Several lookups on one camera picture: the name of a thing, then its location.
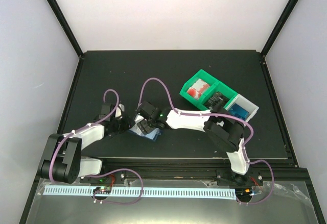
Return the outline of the blue card holder wallet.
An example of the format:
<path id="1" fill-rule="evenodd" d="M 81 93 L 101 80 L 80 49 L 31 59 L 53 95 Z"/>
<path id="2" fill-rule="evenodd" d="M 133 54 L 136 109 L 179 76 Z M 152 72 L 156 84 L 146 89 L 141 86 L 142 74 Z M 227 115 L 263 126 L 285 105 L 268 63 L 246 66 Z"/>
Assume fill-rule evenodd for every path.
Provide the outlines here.
<path id="1" fill-rule="evenodd" d="M 143 138 L 156 141 L 161 135 L 159 128 L 153 127 L 150 123 L 141 115 L 136 115 L 134 118 L 135 124 L 130 128 L 130 132 Z"/>

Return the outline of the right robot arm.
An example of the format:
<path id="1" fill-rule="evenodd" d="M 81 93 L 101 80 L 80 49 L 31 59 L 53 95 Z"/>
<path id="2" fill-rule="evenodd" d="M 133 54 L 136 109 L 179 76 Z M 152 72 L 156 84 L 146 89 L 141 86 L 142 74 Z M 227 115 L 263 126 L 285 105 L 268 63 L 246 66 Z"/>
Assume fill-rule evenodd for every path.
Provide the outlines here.
<path id="1" fill-rule="evenodd" d="M 248 123 L 230 115 L 221 105 L 215 105 L 211 110 L 186 111 L 176 108 L 161 110 L 144 102 L 136 110 L 134 121 L 132 131 L 153 140 L 164 129 L 204 132 L 229 159 L 231 172 L 220 173 L 223 181 L 244 186 L 251 178 L 244 135 Z"/>

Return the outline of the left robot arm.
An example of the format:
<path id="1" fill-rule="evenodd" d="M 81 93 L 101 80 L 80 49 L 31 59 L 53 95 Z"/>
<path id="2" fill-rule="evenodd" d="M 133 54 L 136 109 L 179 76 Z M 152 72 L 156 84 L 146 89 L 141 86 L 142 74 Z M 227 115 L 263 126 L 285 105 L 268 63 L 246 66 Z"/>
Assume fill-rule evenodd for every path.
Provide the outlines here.
<path id="1" fill-rule="evenodd" d="M 83 157 L 82 150 L 106 137 L 112 138 L 124 133 L 134 125 L 135 122 L 125 112 L 124 105 L 104 103 L 94 121 L 77 130 L 48 137 L 37 175 L 68 184 L 88 175 L 99 183 L 106 182 L 110 175 L 109 169 L 102 165 L 100 159 Z"/>

